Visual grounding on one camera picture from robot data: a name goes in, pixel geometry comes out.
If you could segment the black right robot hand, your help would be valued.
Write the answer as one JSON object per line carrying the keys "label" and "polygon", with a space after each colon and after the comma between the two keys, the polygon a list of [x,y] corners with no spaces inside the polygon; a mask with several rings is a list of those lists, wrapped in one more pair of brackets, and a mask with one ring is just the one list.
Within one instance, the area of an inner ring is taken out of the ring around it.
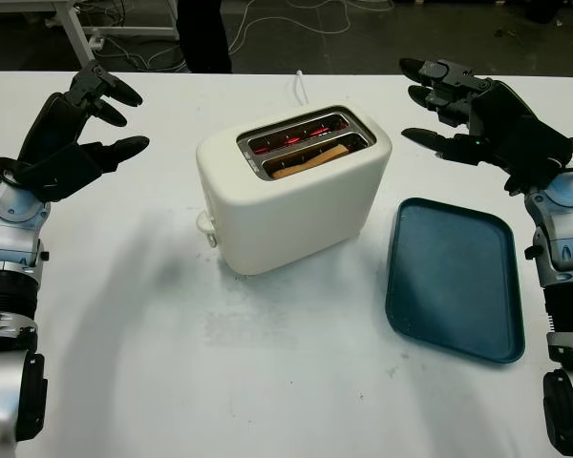
{"label": "black right robot hand", "polygon": [[452,137],[422,128],[402,131],[442,159],[486,162],[519,183],[542,187],[573,158],[573,138],[541,121],[504,82],[477,77],[472,69],[446,60],[404,57],[399,67],[414,82],[408,88],[412,101],[440,122],[468,129]]}

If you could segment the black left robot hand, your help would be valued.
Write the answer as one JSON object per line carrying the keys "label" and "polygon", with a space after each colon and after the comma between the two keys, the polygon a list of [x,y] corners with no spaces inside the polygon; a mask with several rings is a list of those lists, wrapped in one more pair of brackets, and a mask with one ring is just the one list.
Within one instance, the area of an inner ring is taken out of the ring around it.
{"label": "black left robot hand", "polygon": [[18,159],[36,165],[76,145],[92,117],[124,127],[126,118],[105,101],[107,97],[129,107],[142,104],[139,93],[93,60],[74,75],[67,92],[48,97],[24,139]]}

